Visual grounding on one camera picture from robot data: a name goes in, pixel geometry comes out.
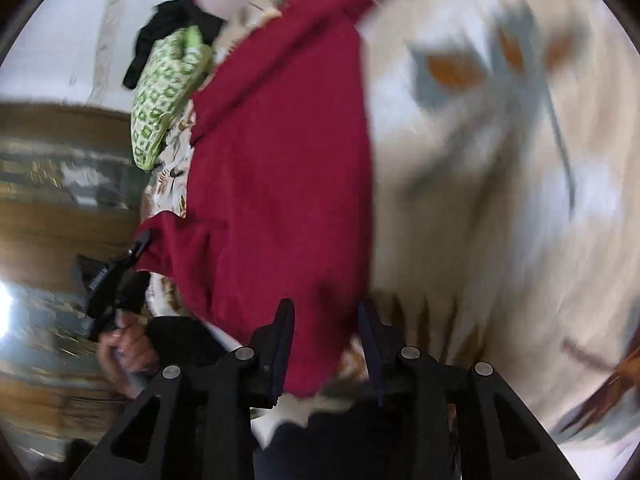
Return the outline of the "person's left hand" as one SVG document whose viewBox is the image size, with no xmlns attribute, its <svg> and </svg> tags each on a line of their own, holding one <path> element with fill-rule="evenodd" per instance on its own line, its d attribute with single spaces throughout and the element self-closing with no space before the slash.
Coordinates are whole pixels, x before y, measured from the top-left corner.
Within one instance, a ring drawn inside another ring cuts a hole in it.
<svg viewBox="0 0 640 480">
<path fill-rule="evenodd" d="M 100 335 L 96 356 L 106 380 L 130 400 L 143 390 L 142 376 L 157 372 L 158 355 L 132 312 L 120 311 L 116 328 Z"/>
</svg>

